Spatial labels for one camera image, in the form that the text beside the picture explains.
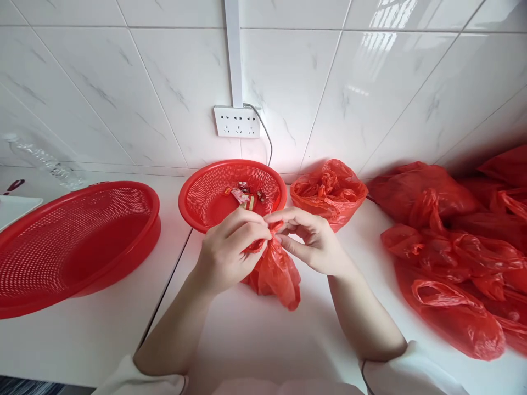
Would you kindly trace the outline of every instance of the white sleeve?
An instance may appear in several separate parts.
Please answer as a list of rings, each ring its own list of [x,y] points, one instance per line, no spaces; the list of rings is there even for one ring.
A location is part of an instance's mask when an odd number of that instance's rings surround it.
[[[427,358],[415,341],[390,362],[364,362],[362,377],[372,395],[468,395],[456,379]]]
[[[130,355],[92,395],[181,395],[187,387],[185,376],[151,377],[142,374]]]

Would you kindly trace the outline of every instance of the white table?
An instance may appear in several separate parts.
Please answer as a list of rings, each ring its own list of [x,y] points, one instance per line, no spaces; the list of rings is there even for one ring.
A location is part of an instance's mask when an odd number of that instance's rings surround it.
[[[0,320],[0,375],[100,385],[141,342],[187,241],[190,227],[177,207],[185,178],[80,173],[89,184],[133,180],[154,188],[161,202],[158,244],[132,274],[101,292]],[[15,167],[0,167],[0,193],[20,178],[26,183],[12,195],[41,197],[45,203],[67,193],[46,174]]]
[[[392,258],[379,235],[391,220],[366,201],[338,237],[404,336],[417,340],[432,360],[472,395],[526,394],[527,359],[511,349],[493,362],[466,357],[438,338],[403,300]],[[192,231],[155,317],[160,319],[198,258],[203,235]],[[295,259],[302,282],[299,308],[289,312],[274,297],[239,284],[214,300],[190,370],[188,394],[207,394],[224,379],[257,377],[280,383],[322,377],[353,383],[366,393],[357,359],[337,321],[324,276]]]

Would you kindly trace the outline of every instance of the plastic water bottle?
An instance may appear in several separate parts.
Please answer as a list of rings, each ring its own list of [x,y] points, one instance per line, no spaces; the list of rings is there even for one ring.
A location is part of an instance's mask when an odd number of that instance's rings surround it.
[[[24,141],[15,133],[8,133],[3,139],[9,142],[13,154],[57,179],[60,185],[69,190],[77,190],[84,186],[85,180],[74,174],[73,170],[62,165],[54,156],[45,152],[32,142]]]

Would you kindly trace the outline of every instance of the large red basket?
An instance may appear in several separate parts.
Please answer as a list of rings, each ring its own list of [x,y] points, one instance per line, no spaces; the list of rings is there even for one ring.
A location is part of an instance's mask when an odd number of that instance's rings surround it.
[[[104,289],[135,270],[161,233],[147,185],[108,182],[60,197],[0,233],[0,319]]]
[[[195,172],[181,188],[178,204],[185,221],[206,233],[233,212],[239,203],[224,196],[227,187],[246,181],[251,192],[261,189],[267,201],[257,202],[254,211],[262,216],[285,207],[287,188],[280,175],[263,163],[230,159],[216,162]]]

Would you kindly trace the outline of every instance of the power cord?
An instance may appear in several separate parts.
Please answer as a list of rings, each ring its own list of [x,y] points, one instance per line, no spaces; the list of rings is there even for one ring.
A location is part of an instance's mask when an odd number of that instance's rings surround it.
[[[243,106],[250,107],[254,110],[254,112],[258,116],[258,119],[260,120],[260,123],[263,126],[263,130],[265,130],[265,134],[267,135],[267,140],[269,140],[269,145],[271,146],[271,153],[269,154],[269,162],[267,165],[271,167],[271,158],[273,157],[273,143],[271,142],[271,137],[269,136],[269,132],[267,131],[267,128],[265,127],[265,123],[263,122],[262,117],[260,116],[260,113],[258,112],[258,110],[252,104],[243,103]]]

